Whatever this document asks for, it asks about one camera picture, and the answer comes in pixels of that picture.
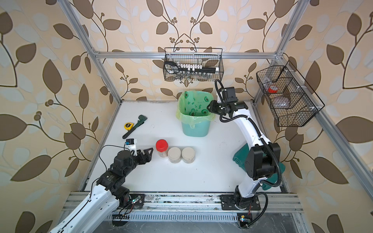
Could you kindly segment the clear peanut jar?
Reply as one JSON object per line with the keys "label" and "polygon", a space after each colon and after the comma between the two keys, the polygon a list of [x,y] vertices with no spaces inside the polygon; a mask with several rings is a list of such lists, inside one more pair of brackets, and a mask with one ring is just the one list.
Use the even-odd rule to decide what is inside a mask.
{"label": "clear peanut jar", "polygon": [[162,158],[168,157],[168,146],[161,147],[161,146],[156,146],[156,150],[158,152],[158,155]]}

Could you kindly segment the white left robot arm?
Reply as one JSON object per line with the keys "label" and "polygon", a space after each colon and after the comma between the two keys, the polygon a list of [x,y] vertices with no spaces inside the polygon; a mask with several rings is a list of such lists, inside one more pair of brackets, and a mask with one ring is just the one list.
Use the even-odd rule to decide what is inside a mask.
{"label": "white left robot arm", "polygon": [[85,199],[51,233],[92,233],[118,208],[131,210],[136,204],[143,205],[144,194],[131,197],[123,186],[126,176],[137,166],[151,161],[153,148],[138,150],[137,154],[122,150],[113,164],[94,183]]}

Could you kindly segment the red jar lid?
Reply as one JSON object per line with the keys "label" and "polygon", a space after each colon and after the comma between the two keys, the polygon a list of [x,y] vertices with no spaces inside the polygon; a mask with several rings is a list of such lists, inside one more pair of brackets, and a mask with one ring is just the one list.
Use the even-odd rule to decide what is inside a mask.
{"label": "red jar lid", "polygon": [[167,141],[164,140],[164,139],[160,139],[156,142],[156,146],[161,146],[161,147],[165,147],[165,146],[169,146]]}

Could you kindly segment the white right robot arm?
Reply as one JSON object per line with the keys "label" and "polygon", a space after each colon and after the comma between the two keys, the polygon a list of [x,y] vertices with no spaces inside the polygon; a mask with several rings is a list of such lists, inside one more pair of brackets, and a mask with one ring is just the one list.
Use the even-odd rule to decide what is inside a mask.
{"label": "white right robot arm", "polygon": [[212,101],[207,109],[219,116],[222,123],[235,122],[240,128],[249,147],[244,160],[246,177],[234,192],[238,209],[246,209],[254,202],[259,187],[278,187],[282,183],[279,163],[280,146],[272,143],[259,129],[244,102],[220,103]]}

